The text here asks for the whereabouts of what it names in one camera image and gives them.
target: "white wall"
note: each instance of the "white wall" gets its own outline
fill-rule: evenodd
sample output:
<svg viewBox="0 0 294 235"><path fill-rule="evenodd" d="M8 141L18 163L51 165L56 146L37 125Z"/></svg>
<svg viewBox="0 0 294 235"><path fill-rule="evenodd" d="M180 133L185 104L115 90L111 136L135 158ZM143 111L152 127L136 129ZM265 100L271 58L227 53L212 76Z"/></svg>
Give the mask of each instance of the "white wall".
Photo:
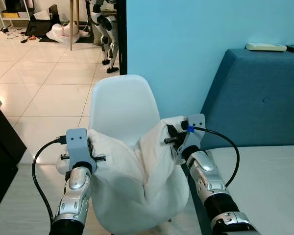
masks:
<svg viewBox="0 0 294 235"><path fill-rule="evenodd" d="M48 9L51 5L56 4L58 6L58 13L61 21L67 21L70 18L70 1L69 0L34 0L35 12L39 12ZM74 19L76 19L76 0L74 0ZM105 4L102 9L112 8L113 5ZM85 0L79 0L79 19L81 21L87 21L86 4Z"/></svg>
<svg viewBox="0 0 294 235"><path fill-rule="evenodd" d="M128 73L162 118L200 112L226 50L247 42L294 44L294 0L127 0Z"/></svg>

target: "white tile floor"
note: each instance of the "white tile floor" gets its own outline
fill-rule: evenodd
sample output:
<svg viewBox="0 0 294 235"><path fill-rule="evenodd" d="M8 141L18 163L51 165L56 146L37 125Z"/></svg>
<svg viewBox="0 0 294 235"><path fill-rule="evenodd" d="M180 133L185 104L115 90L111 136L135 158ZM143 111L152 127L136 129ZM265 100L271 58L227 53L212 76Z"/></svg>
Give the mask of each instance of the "white tile floor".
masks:
<svg viewBox="0 0 294 235"><path fill-rule="evenodd" d="M21 137L27 151L19 171L0 205L0 235L48 234L45 206L33 186L30 165L46 142L64 135L67 129L88 127L93 85L107 74L101 48L75 44L73 51L58 43L38 40L20 43L0 32L0 100L2 112ZM38 179L51 207L61 198L64 179L53 165L63 146L46 149L38 166ZM86 235L109 235L97 222L90 205ZM191 197L179 215L140 235L201 234Z"/></svg>
<svg viewBox="0 0 294 235"><path fill-rule="evenodd" d="M74 44L70 51L59 43L21 44L21 39L0 32L0 100L1 111L28 147L21 160L26 164L67 129L87 127L91 87L119 73L106 73L101 48L93 44ZM55 163L61 151L51 147L40 162Z"/></svg>

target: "white mattress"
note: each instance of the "white mattress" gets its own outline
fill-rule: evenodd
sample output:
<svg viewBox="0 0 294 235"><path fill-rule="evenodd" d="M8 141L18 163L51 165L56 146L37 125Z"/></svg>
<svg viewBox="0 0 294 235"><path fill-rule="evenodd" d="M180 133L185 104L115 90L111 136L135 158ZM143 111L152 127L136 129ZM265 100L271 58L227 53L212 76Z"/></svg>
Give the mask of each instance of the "white mattress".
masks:
<svg viewBox="0 0 294 235"><path fill-rule="evenodd" d="M294 146L240 147L241 163L229 191L262 235L294 235ZM226 182L233 148L208 150Z"/></svg>

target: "chair backrest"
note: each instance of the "chair backrest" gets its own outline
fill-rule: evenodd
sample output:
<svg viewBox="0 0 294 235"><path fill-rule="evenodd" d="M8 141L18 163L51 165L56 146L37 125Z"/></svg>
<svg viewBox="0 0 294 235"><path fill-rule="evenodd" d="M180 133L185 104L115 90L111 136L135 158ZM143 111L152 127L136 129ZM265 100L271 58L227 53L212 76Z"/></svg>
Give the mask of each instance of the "chair backrest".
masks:
<svg viewBox="0 0 294 235"><path fill-rule="evenodd" d="M133 146L159 120L155 98L143 77L121 75L96 83L89 129Z"/></svg>

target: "white plastic chair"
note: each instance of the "white plastic chair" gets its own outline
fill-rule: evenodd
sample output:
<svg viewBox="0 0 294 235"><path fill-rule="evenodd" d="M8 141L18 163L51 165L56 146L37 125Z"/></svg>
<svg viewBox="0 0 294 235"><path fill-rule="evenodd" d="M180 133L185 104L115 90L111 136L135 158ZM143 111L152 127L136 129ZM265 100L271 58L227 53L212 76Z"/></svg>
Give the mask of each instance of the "white plastic chair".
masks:
<svg viewBox="0 0 294 235"><path fill-rule="evenodd" d="M134 146L159 120L152 91L141 76L115 76L95 85L89 129ZM186 206L189 196L187 180L179 165L148 205L120 196L105 179L93 177L92 184L97 219L106 230L116 235L136 233L166 222Z"/></svg>
<svg viewBox="0 0 294 235"><path fill-rule="evenodd" d="M93 89L89 129L133 146L159 120L155 98L141 76L109 77Z"/></svg>

